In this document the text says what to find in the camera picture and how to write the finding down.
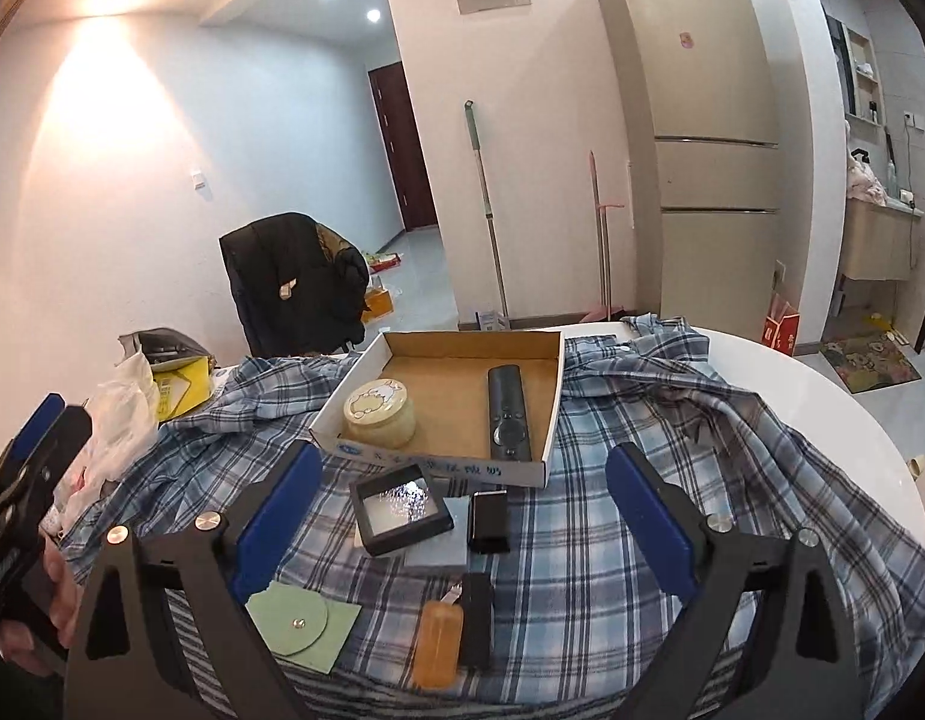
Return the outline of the left hand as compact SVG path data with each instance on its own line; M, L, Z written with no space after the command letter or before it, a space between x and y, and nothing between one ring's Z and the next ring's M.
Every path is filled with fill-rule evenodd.
M44 611L50 619L58 645L68 650L78 626L83 590L52 539L42 538L42 541L42 572L49 587ZM24 622L5 619L0 624L0 656L3 661L13 663L37 678L47 678L53 673L46 657L35 651L35 637Z

